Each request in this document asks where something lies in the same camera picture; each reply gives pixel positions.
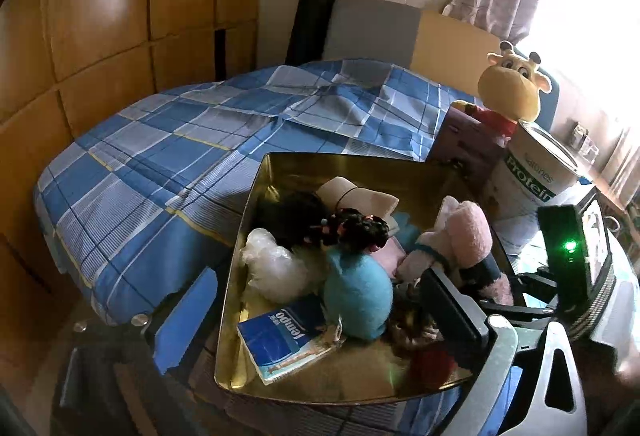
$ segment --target giraffe plush toy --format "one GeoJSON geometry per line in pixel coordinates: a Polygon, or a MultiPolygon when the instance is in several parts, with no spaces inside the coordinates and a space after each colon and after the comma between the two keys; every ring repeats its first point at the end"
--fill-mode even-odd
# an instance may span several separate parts
{"type": "Polygon", "coordinates": [[[538,117],[538,91],[551,92],[551,81],[538,73],[540,56],[536,52],[531,52],[526,59],[517,55],[508,41],[500,42],[500,50],[501,55],[487,55],[491,65],[478,80],[478,95],[486,109],[464,100],[456,100],[451,105],[496,132],[511,137],[518,120],[533,122],[538,117]]]}

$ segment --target golden tray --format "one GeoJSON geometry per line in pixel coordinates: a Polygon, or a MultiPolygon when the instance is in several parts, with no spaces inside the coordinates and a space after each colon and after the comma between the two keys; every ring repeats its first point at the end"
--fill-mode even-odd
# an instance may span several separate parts
{"type": "MultiPolygon", "coordinates": [[[[277,308],[255,293],[245,293],[246,267],[240,250],[252,229],[258,197],[268,188],[315,191],[331,178],[343,176],[356,185],[398,197],[396,212],[410,214],[422,231],[433,227],[442,199],[473,196],[450,166],[370,156],[285,153],[264,156],[249,194],[236,239],[218,336],[216,383],[229,392],[281,402],[349,405],[398,402],[449,389],[469,379],[470,371],[455,367],[436,389],[425,386],[409,372],[410,359],[396,356],[382,337],[365,344],[349,339],[336,352],[295,374],[265,386],[257,376],[236,326],[239,321],[277,308]]],[[[494,257],[504,273],[513,270],[494,235],[494,257]]],[[[522,298],[516,304],[524,304],[522,298]]]]}

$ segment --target white canister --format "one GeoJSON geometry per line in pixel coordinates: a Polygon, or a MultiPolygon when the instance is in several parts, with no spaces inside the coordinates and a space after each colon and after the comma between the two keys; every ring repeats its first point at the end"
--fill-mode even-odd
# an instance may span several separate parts
{"type": "Polygon", "coordinates": [[[562,193],[578,178],[578,164],[561,143],[537,124],[518,122],[482,191],[482,204],[507,254],[522,251],[539,230],[538,208],[561,203],[562,193]]]}

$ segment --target pink box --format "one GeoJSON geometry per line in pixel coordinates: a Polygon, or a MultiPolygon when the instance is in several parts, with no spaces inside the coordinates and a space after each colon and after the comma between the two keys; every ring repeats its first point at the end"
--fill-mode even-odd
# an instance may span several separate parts
{"type": "Polygon", "coordinates": [[[449,108],[426,161],[460,164],[469,189],[478,194],[504,156],[507,140],[468,114],[449,108]]]}

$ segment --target wood panel wall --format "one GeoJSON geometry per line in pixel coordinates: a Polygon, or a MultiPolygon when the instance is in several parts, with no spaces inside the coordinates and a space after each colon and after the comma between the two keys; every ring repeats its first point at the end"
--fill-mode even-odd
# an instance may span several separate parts
{"type": "Polygon", "coordinates": [[[32,189],[41,171],[144,96],[253,69],[257,14],[258,0],[0,6],[0,380],[18,404],[79,297],[38,229],[32,189]]]}

